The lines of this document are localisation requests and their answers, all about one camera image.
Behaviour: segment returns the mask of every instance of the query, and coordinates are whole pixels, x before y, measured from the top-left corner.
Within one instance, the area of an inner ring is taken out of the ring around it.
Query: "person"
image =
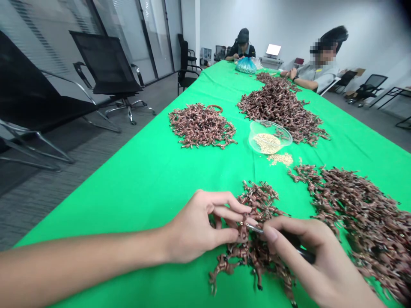
[[[236,242],[237,228],[222,228],[221,219],[235,227],[250,210],[230,192],[198,190],[160,228],[65,238],[1,252],[1,306],[48,306],[127,272],[188,263],[219,245]],[[215,228],[209,223],[210,214]],[[250,218],[247,222],[256,224]],[[278,216],[267,221],[263,230],[270,252],[287,263],[320,307],[384,307],[324,223]],[[298,235],[315,252],[314,265],[302,258],[280,230]]]
[[[226,57],[227,61],[256,56],[256,50],[253,45],[250,45],[249,42],[249,31],[247,28],[241,29],[235,41],[236,43],[234,43],[231,47],[231,50]]]
[[[338,74],[334,59],[347,38],[348,32],[344,26],[331,29],[311,48],[310,53],[313,54],[314,61],[299,69],[282,71],[280,76],[288,77],[299,86],[320,93]]]

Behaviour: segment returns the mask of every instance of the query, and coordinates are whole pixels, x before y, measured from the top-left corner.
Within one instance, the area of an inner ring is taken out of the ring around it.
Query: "beige granules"
[[[270,155],[269,157],[267,157],[267,159],[273,161],[271,163],[271,166],[275,166],[277,165],[277,162],[281,162],[288,167],[294,162],[292,160],[292,156],[288,153],[285,153],[284,155],[281,155],[281,154]]]
[[[267,133],[256,134],[254,136],[254,140],[260,146],[261,153],[263,154],[274,154],[282,148],[280,139]],[[268,144],[268,142],[274,143],[278,146]]]

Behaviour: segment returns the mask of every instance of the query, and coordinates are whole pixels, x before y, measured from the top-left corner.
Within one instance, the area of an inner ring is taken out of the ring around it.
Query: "black desk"
[[[393,87],[390,91],[388,91],[387,93],[385,93],[383,96],[381,96],[378,100],[376,100],[374,102],[374,104],[372,104],[370,106],[370,108],[372,106],[374,106],[380,99],[382,99],[384,96],[392,96],[389,100],[387,100],[384,104],[382,104],[380,107],[378,107],[377,109],[380,109],[381,107],[385,106],[387,103],[389,103],[393,98],[397,97],[398,95],[401,96],[405,96],[405,97],[409,97],[411,98],[411,89],[405,89],[405,88],[400,88],[400,87]],[[400,127],[400,128],[405,128],[405,129],[411,129],[411,124],[407,127],[404,126],[400,126],[400,124],[408,121],[409,119],[411,119],[411,116],[406,118],[405,120],[402,120],[401,122],[398,122],[397,124],[395,124],[395,126]]]

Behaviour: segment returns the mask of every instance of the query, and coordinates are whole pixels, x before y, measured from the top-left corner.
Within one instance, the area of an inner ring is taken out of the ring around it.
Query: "blue plastic bag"
[[[235,68],[237,71],[246,74],[255,74],[257,67],[251,60],[251,58],[244,58],[238,61],[237,66]]]

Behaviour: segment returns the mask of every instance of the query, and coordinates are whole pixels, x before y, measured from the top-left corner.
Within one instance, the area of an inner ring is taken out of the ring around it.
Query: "desk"
[[[279,193],[275,205],[293,215],[314,215],[312,199],[304,183],[294,183],[287,168],[270,166],[265,155],[248,145],[250,120],[239,113],[237,102],[243,94],[260,89],[255,76],[235,74],[232,62],[220,61],[205,69],[200,77],[156,116],[101,168],[81,184],[66,200],[39,223],[18,246],[69,236],[104,232],[139,231],[169,222],[199,188],[243,193],[242,181],[267,181]],[[317,148],[291,144],[282,149],[305,164],[327,164],[359,170],[383,192],[411,210],[408,177],[411,154],[385,139],[358,120],[311,90],[297,93],[311,101],[305,107],[324,120],[322,127],[332,140],[320,138]],[[225,150],[217,147],[182,149],[181,140],[170,129],[168,113],[186,104],[201,102],[223,107],[222,116],[237,129]],[[343,246],[348,244],[343,238]],[[185,264],[168,264],[142,269],[95,286],[55,305],[55,307],[291,307],[278,279],[263,276],[264,291],[256,289],[249,267],[238,267],[234,275],[217,278],[218,291],[210,295],[208,273],[217,265],[216,257],[226,251],[219,247]],[[301,285],[295,287],[300,308],[316,307]],[[401,307],[383,299],[388,307]]]
[[[391,96],[391,98],[387,100],[384,104],[382,104],[380,107],[378,107],[377,109],[380,109],[381,107],[385,106],[387,103],[389,103],[393,98],[396,98],[398,95],[411,98],[411,89],[393,87],[390,91],[388,91],[383,96],[381,96],[378,100],[376,100],[369,108],[374,106],[380,99],[382,99],[386,95]]]

